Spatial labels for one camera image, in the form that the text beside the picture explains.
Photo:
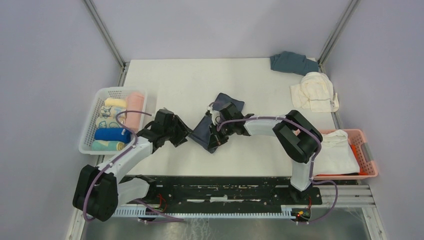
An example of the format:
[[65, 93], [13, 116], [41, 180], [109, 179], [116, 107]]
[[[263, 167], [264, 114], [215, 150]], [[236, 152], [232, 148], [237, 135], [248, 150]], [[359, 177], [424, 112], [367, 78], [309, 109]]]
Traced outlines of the dark blue towel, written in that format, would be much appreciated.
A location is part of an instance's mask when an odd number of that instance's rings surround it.
[[[212, 103], [212, 109], [214, 111], [219, 111], [223, 108], [225, 104], [233, 103], [238, 111], [242, 111], [245, 105], [244, 101], [237, 100], [235, 98], [230, 97], [229, 95], [220, 92], [216, 99]], [[201, 121], [197, 124], [194, 130], [189, 135], [189, 138], [194, 142], [199, 144], [202, 148], [204, 148], [209, 153], [213, 154], [217, 146], [210, 146], [211, 142], [211, 131], [210, 125], [213, 124], [212, 117], [209, 113], [206, 113]]]

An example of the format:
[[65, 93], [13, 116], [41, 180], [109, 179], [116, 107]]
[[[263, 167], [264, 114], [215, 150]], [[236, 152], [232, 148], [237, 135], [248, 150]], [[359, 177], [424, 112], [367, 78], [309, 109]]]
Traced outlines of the pink towel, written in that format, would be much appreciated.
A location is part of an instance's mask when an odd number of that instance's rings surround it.
[[132, 92], [127, 98], [127, 113], [126, 113], [126, 120], [125, 125], [132, 129], [134, 132], [137, 132], [139, 130], [140, 122], [142, 114], [139, 112], [143, 111], [145, 96], [138, 92]]

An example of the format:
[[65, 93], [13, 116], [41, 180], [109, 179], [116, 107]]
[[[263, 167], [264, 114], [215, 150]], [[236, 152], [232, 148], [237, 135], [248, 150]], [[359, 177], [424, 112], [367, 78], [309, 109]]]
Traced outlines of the white plastic basket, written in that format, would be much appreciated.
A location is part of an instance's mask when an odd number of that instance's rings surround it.
[[89, 113], [86, 117], [82, 134], [79, 140], [78, 150], [82, 154], [87, 155], [116, 155], [118, 151], [100, 151], [92, 150], [92, 143], [95, 140], [95, 132], [98, 129], [96, 125], [96, 119], [100, 116], [100, 109], [104, 105], [104, 102], [107, 98], [114, 99], [124, 99], [133, 93], [138, 92], [144, 96], [144, 101], [142, 105], [142, 111], [146, 110], [148, 92], [140, 87], [136, 86], [115, 86], [115, 87], [106, 87], [101, 88], [94, 95], [94, 99], [91, 102], [91, 107]]

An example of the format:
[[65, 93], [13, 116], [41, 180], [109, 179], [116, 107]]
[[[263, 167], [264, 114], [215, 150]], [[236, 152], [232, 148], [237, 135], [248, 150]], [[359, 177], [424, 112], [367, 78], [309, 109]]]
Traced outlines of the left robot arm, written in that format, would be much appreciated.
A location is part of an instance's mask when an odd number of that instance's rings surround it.
[[187, 142], [192, 130], [172, 111], [160, 109], [143, 129], [130, 133], [133, 142], [117, 155], [97, 166], [88, 164], [80, 171], [72, 205], [82, 211], [88, 222], [95, 219], [105, 222], [118, 207], [132, 201], [154, 202], [158, 195], [155, 180], [142, 175], [129, 176], [128, 172], [165, 142], [175, 147]]

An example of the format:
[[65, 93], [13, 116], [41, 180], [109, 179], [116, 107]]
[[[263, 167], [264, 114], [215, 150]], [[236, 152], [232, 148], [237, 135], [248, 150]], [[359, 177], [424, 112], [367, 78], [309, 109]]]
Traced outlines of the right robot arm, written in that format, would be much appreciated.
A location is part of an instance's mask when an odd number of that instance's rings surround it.
[[233, 134], [277, 138], [292, 160], [289, 199], [295, 204], [302, 204], [309, 198], [313, 161], [321, 151], [323, 137], [299, 111], [291, 110], [284, 116], [243, 115], [230, 102], [219, 111], [209, 106], [205, 115], [211, 119], [207, 144], [209, 152], [227, 143]]

